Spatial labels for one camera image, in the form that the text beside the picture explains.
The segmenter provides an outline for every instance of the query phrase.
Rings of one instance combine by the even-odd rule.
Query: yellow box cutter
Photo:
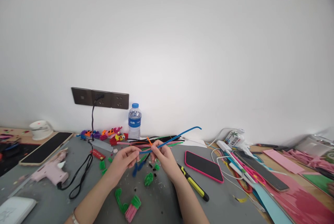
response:
[[[179,168],[181,169],[182,173],[184,174],[187,181],[192,185],[192,187],[199,193],[199,195],[205,200],[206,202],[209,201],[209,196],[204,192],[204,190],[194,181],[194,179],[187,173],[187,171],[184,169],[184,167],[177,164]]]

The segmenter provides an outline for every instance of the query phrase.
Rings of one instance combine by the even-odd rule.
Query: wall socket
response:
[[[95,99],[102,94],[103,98],[95,102],[98,107],[112,107],[118,109],[129,109],[129,94],[115,93],[99,90],[90,90],[85,88],[72,87],[74,103],[78,105],[92,106]]]
[[[129,94],[112,92],[111,107],[118,109],[129,109]]]
[[[95,106],[111,107],[111,92],[92,90],[92,101],[93,101],[93,103],[101,95],[104,95],[104,97],[97,100],[95,102]]]

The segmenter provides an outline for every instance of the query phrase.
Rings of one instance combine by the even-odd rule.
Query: wrist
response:
[[[103,185],[103,187],[108,191],[108,193],[111,192],[111,190],[113,190],[116,186],[117,186],[117,181],[115,181],[114,178],[110,178],[106,175],[104,175],[101,180],[100,180],[101,184]]]
[[[180,171],[180,173],[175,174],[173,176],[173,178],[171,179],[171,181],[173,182],[174,186],[176,186],[178,184],[182,184],[186,180],[187,179],[185,178],[185,176],[183,175],[183,173],[181,171]]]

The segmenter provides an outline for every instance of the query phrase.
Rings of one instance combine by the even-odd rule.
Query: bracelet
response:
[[[72,221],[73,221],[73,223],[74,224],[79,224],[79,222],[77,221],[77,219],[76,219],[76,217],[75,217],[75,215],[74,215],[74,211],[76,210],[76,208],[73,210],[73,212],[72,212]]]

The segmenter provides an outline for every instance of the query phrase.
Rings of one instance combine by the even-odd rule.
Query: hand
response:
[[[136,161],[139,161],[140,151],[138,147],[129,146],[116,154],[103,176],[110,180],[113,188],[118,184],[126,169],[133,167]]]
[[[154,162],[155,159],[158,158],[167,176],[173,183],[175,183],[179,178],[182,178],[184,176],[180,168],[178,167],[178,164],[176,163],[176,160],[170,148],[166,145],[160,148],[160,150],[157,148],[157,146],[160,146],[161,144],[163,144],[161,140],[156,140],[153,143],[153,146],[151,147],[151,160]]]

